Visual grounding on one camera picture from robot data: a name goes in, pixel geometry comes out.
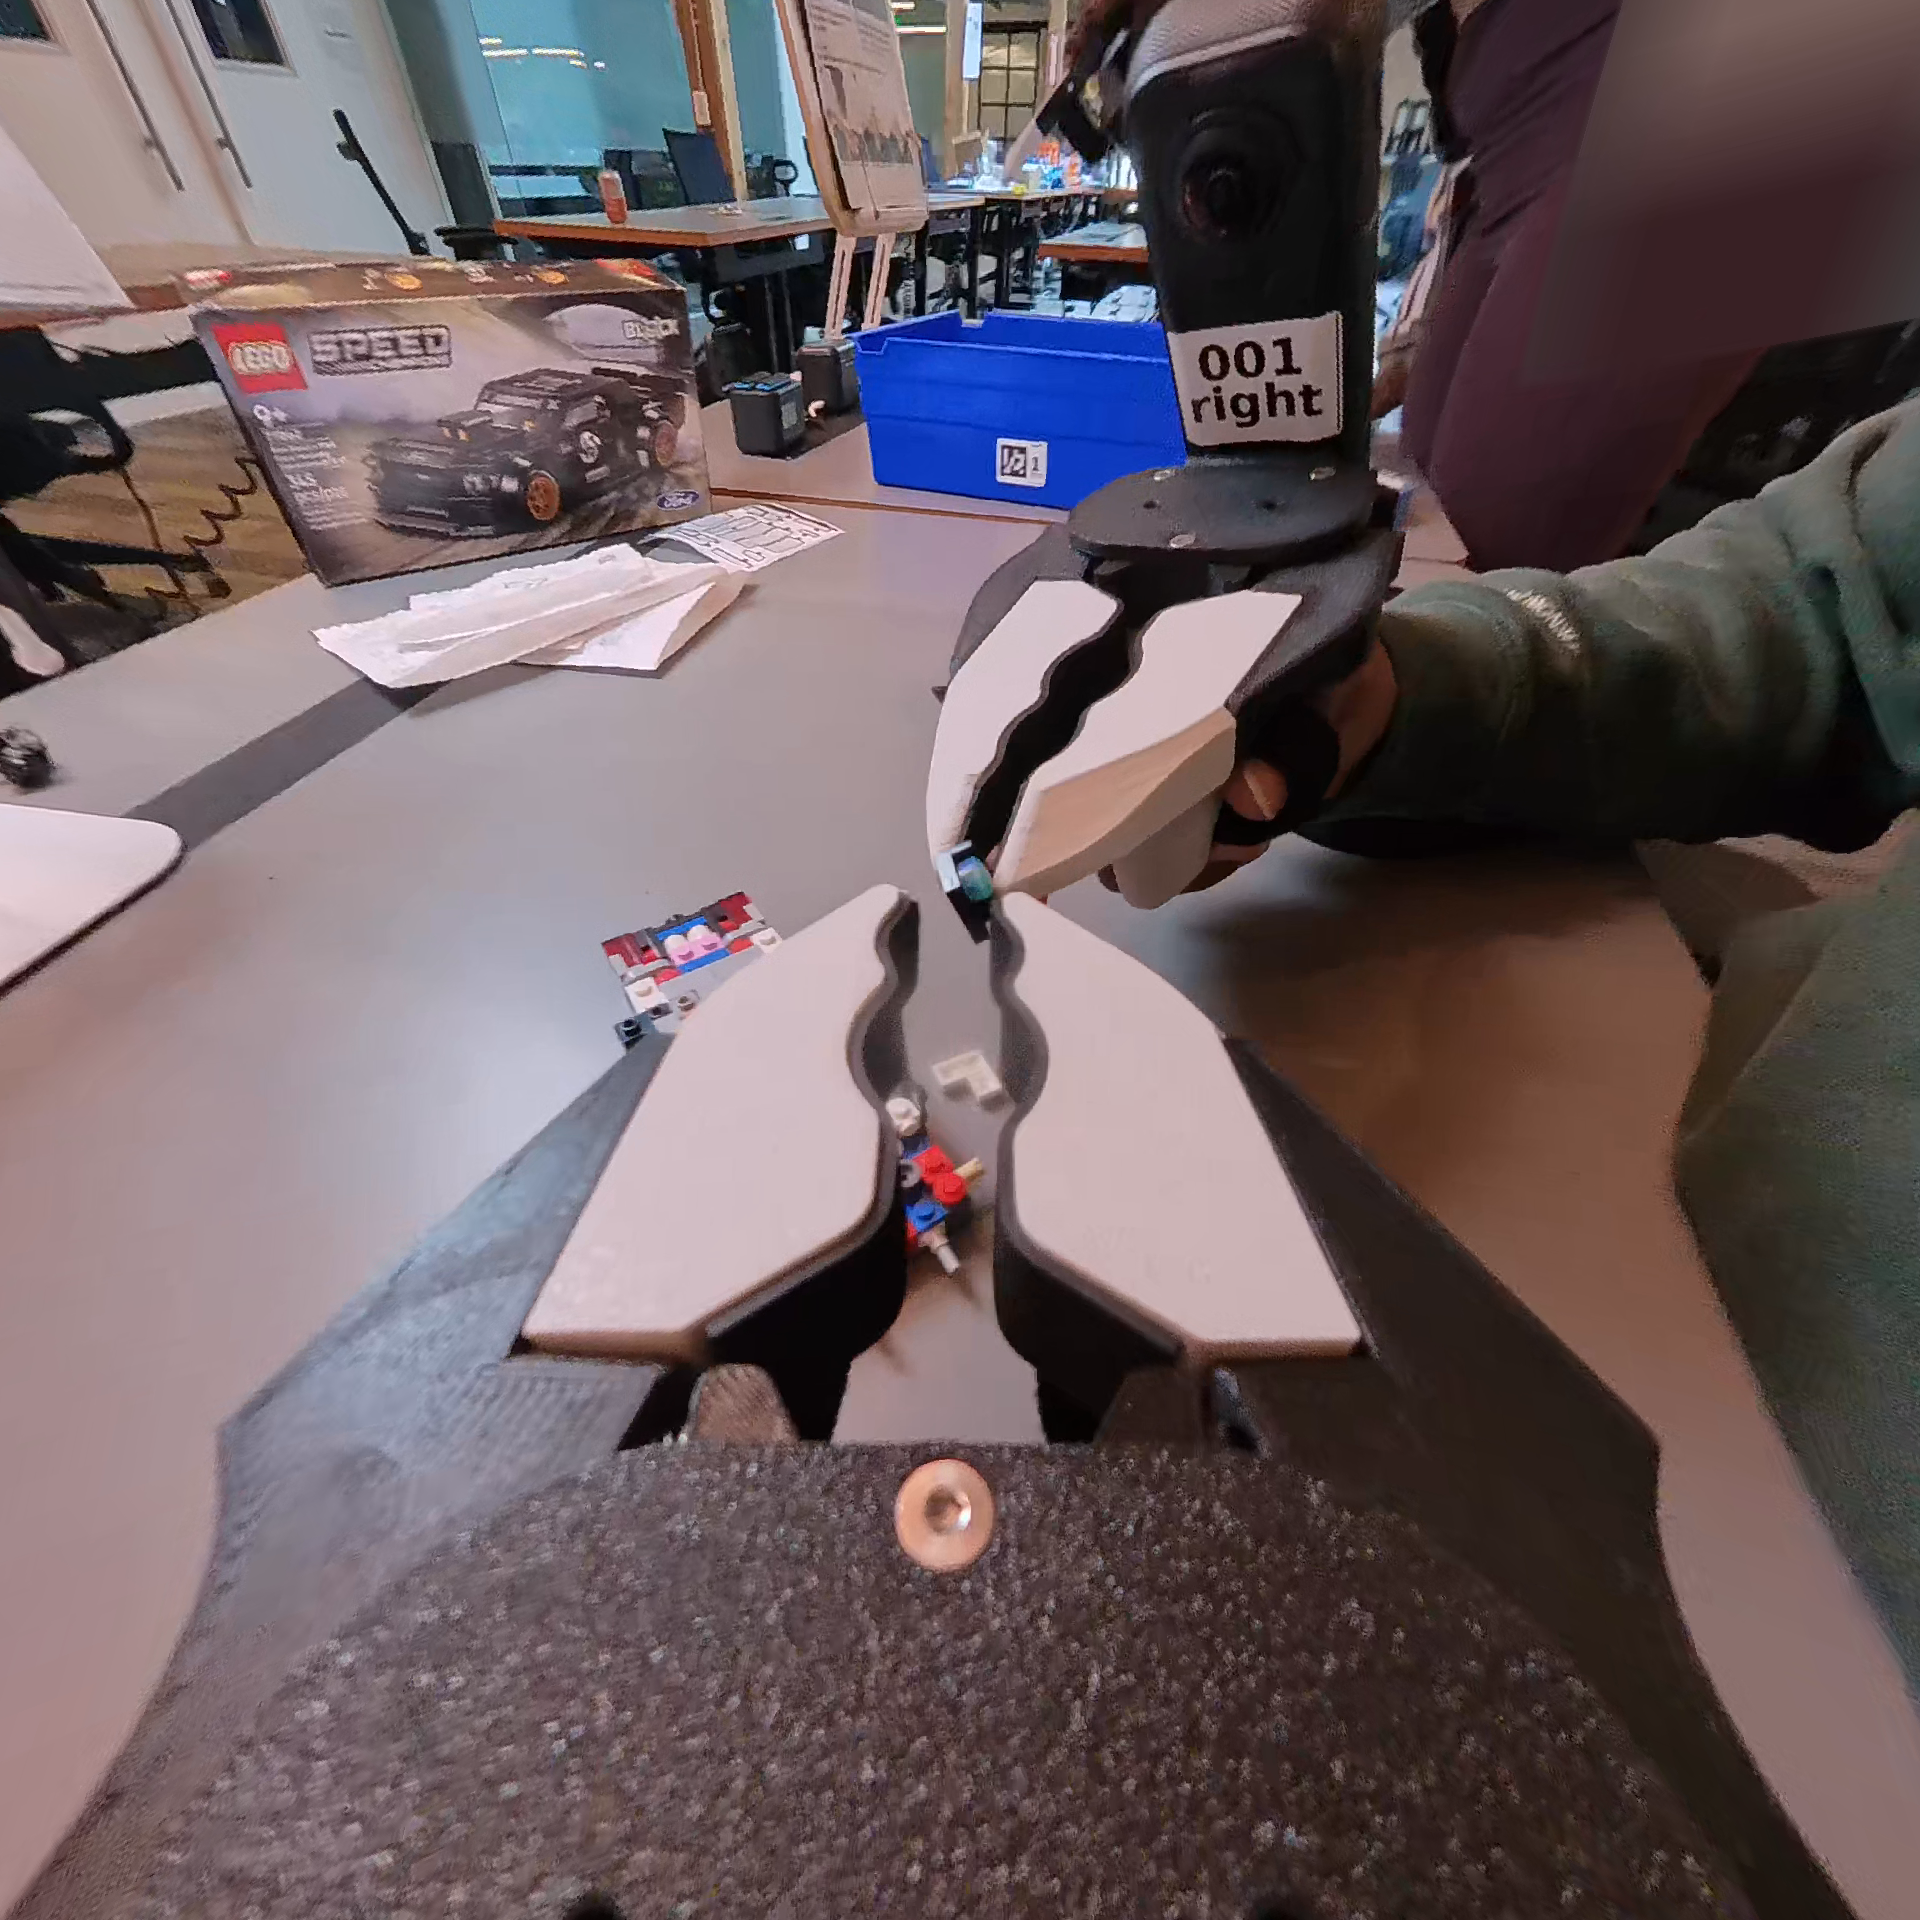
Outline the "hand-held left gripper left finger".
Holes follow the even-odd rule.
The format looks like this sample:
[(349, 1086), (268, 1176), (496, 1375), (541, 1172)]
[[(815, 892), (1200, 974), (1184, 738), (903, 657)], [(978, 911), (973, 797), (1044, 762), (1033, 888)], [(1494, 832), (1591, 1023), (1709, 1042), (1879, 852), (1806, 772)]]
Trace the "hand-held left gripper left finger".
[(903, 1005), (919, 906), (880, 882), (717, 989), (657, 1049), (521, 1321), (568, 1359), (758, 1367), (832, 1420), (905, 1303)]

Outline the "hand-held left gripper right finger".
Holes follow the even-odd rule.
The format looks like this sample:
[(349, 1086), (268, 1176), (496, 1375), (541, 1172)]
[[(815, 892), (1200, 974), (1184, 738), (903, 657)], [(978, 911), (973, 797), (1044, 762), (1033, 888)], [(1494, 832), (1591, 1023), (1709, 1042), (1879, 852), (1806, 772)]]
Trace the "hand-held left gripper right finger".
[(1345, 1359), (1361, 1333), (1215, 1023), (1161, 974), (1029, 896), (992, 916), (1013, 1113), (993, 1308), (1048, 1423), (1125, 1380)]

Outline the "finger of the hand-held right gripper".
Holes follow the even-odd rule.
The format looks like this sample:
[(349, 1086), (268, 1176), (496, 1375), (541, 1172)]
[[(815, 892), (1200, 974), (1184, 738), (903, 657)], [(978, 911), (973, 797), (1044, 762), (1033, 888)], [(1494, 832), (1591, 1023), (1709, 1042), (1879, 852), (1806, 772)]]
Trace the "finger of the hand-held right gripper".
[(1018, 591), (952, 672), (925, 782), (925, 850), (1004, 852), (1010, 877), (1086, 877), (1119, 816), (1119, 600), (1079, 580)]
[(1208, 864), (1218, 793), (1236, 762), (1230, 696), (1302, 600), (1241, 590), (1156, 612), (1130, 674), (1026, 778), (996, 894), (1042, 898), (1104, 870), (1127, 903), (1181, 894)]

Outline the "partly built lego car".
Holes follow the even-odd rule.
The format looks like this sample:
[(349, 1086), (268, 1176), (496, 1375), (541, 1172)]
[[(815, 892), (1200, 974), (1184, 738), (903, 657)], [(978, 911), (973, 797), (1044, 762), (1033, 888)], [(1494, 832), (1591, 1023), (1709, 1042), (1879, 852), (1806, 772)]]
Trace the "partly built lego car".
[[(612, 1026), (616, 1046), (633, 1052), (646, 1039), (672, 1039), (726, 980), (782, 943), (784, 934), (744, 892), (606, 940), (604, 956), (621, 997), (621, 1014)], [(900, 1145), (905, 1249), (916, 1266), (940, 1266), (948, 1280), (957, 1280), (980, 1210), (986, 1162), (943, 1137), (919, 1079), (895, 1079), (884, 1110)]]

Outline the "person's right forearm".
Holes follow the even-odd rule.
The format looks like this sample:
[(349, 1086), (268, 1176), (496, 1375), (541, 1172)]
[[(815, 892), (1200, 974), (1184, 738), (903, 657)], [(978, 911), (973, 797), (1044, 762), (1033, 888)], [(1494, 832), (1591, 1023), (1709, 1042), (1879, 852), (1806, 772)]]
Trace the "person's right forearm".
[(1918, 414), (1632, 560), (1494, 568), (1382, 612), (1382, 743), (1306, 834), (1852, 852), (1918, 793)]

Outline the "lego set box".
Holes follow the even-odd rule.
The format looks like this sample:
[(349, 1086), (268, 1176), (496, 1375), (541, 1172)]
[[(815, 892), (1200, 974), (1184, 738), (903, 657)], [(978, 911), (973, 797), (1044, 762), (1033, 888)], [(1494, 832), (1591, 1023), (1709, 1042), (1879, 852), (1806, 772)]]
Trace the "lego set box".
[(327, 586), (709, 513), (687, 296), (642, 261), (322, 261), (181, 282)]

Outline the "person's right hand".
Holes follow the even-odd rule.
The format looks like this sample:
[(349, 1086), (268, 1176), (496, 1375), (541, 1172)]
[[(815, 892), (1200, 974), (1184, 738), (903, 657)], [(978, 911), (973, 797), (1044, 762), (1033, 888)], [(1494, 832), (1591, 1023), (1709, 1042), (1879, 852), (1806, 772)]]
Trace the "person's right hand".
[(1350, 674), (1278, 710), (1220, 789), (1205, 877), (1231, 872), (1272, 838), (1311, 825), (1378, 749), (1396, 698), (1385, 645), (1368, 638)]

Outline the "printed white sheet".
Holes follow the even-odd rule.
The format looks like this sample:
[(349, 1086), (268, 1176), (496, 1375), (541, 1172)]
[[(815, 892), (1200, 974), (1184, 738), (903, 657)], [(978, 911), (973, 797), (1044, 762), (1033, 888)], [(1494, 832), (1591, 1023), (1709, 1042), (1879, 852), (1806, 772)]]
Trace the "printed white sheet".
[(841, 534), (842, 527), (830, 518), (773, 500), (746, 500), (725, 511), (662, 525), (636, 546), (656, 560), (697, 560), (733, 573), (753, 573)]

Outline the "blue bin with white label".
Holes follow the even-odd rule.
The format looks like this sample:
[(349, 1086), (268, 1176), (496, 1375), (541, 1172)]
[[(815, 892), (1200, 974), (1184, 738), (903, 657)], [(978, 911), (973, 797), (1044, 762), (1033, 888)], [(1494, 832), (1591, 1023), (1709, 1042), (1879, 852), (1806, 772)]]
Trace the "blue bin with white label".
[(992, 311), (862, 329), (876, 481), (1072, 509), (1186, 458), (1162, 327)]

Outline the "poster on wooden easel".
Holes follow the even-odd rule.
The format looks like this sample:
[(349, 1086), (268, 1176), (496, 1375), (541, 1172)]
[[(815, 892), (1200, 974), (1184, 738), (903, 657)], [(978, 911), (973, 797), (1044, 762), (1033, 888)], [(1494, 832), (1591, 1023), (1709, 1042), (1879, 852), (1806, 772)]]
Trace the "poster on wooden easel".
[(845, 338), (856, 241), (873, 261), (860, 324), (880, 324), (893, 244), (927, 225), (921, 136), (913, 128), (895, 13), (884, 2), (776, 2), (794, 72), (807, 165), (832, 224), (822, 336)]

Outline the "white paper bags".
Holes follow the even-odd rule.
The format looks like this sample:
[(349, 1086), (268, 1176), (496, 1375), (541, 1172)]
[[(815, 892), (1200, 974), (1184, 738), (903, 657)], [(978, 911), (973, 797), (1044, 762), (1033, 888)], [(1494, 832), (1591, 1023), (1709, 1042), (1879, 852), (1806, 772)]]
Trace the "white paper bags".
[(725, 566), (653, 560), (620, 544), (417, 591), (396, 612), (314, 628), (314, 642), (389, 689), (432, 687), (501, 664), (653, 677), (737, 591), (737, 575)]

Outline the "long wooden table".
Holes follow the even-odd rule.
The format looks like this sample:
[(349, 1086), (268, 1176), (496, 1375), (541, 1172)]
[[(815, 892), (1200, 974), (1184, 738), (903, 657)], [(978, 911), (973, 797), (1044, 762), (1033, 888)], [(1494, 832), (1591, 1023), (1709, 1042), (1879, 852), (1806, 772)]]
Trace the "long wooden table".
[(1080, 183), (1072, 188), (984, 188), (980, 192), (940, 192), (925, 210), (884, 210), (860, 215), (853, 225), (838, 224), (820, 199), (776, 197), (726, 202), (633, 207), (625, 222), (612, 222), (600, 210), (577, 215), (496, 217), (490, 231), (503, 240), (541, 244), (573, 244), (588, 248), (631, 248), (642, 253), (678, 253), (743, 248), (746, 244), (784, 241), (804, 233), (848, 231), (854, 237), (880, 233), (911, 236), (933, 217), (972, 215), (983, 207), (1127, 207), (1134, 188)]

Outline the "person's green sweatshirt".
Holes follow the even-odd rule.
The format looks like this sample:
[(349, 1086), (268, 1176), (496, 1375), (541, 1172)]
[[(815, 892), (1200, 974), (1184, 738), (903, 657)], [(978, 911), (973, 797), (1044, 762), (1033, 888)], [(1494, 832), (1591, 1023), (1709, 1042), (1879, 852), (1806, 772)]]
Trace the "person's green sweatshirt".
[(1765, 1405), (1918, 1690), (1918, 866), (1722, 946), (1673, 1186)]

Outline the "white book stand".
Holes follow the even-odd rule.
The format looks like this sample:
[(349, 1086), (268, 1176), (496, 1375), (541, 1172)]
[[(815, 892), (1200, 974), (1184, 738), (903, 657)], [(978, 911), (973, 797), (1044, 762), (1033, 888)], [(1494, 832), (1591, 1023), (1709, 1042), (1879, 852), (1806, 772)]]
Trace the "white book stand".
[(152, 888), (182, 854), (164, 822), (1, 804), (1, 988)]

